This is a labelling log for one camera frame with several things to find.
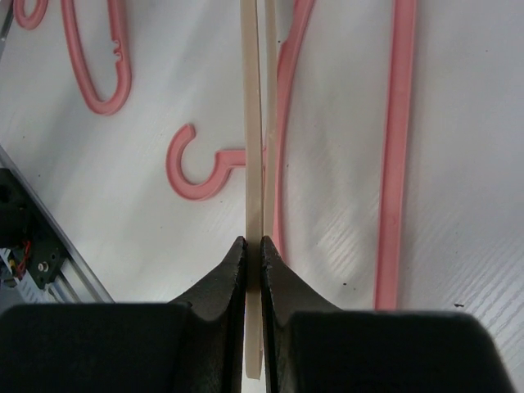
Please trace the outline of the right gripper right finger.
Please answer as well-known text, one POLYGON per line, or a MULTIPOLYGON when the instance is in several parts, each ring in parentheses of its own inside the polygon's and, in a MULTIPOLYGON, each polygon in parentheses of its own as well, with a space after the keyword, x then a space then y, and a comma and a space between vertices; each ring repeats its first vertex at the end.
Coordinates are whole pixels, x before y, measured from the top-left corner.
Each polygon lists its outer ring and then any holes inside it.
POLYGON ((450 312, 343 310, 261 242, 269 392, 511 392, 490 334, 450 312))

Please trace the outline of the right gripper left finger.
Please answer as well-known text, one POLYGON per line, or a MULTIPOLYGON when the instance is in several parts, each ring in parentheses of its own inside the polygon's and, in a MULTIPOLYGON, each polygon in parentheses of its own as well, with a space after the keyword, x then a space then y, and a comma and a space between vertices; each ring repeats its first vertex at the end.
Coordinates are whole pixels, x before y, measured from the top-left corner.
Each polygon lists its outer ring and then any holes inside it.
POLYGON ((246 241, 167 303, 18 305, 1 317, 4 392, 239 392, 246 241))

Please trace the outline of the pink hanger pile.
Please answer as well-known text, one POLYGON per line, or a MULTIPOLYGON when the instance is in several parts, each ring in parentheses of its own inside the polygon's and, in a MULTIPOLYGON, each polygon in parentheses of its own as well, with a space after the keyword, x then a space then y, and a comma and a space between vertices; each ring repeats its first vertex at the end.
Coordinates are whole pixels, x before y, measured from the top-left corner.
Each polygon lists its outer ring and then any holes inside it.
MULTIPOLYGON (((313 7, 312 1, 296 1, 293 5, 293 19, 287 39, 279 50, 274 45, 271 45, 268 50, 270 59, 268 77, 273 82, 268 95, 269 101, 276 106, 276 135, 272 140, 277 149, 274 209, 273 218, 269 222, 273 242, 279 251, 284 250, 282 164, 291 88, 300 47, 313 7)), ((379 310, 393 310, 397 306, 416 13, 415 1, 393 3, 378 214, 377 263, 373 293, 373 306, 379 310)), ((185 124, 177 131, 167 150, 166 174, 170 186, 182 198, 189 201, 204 201, 223 188, 233 169, 245 166, 246 154, 243 150, 217 151, 214 168, 208 179, 203 183, 190 183, 183 173, 182 158, 185 148, 195 136, 196 131, 190 124, 185 124)))
POLYGON ((2 69, 4 116, 47 116, 67 106, 115 114, 132 85, 125 1, 15 1, 2 69))

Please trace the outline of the beige hanger pile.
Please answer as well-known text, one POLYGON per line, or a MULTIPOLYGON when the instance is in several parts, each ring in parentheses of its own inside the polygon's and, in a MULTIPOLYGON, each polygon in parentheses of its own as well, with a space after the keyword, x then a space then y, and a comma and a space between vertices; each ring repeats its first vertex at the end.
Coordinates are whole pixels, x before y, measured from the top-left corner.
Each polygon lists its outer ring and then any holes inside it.
POLYGON ((262 311, 260 294, 260 243, 266 228, 264 207, 263 128, 272 142, 277 123, 277 29, 276 5, 264 2, 267 60, 267 116, 262 124, 260 88, 259 21, 256 1, 241 1, 242 71, 244 129, 246 139, 246 308, 245 371, 250 379, 260 379, 262 368, 262 311))

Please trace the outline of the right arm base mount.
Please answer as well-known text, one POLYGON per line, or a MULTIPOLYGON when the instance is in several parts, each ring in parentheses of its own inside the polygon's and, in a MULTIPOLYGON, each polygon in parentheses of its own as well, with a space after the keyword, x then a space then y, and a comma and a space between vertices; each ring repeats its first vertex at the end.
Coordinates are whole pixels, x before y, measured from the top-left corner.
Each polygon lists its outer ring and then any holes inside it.
POLYGON ((7 266, 22 279, 29 275, 43 290, 69 257, 64 244, 18 179, 1 169, 1 248, 7 266))

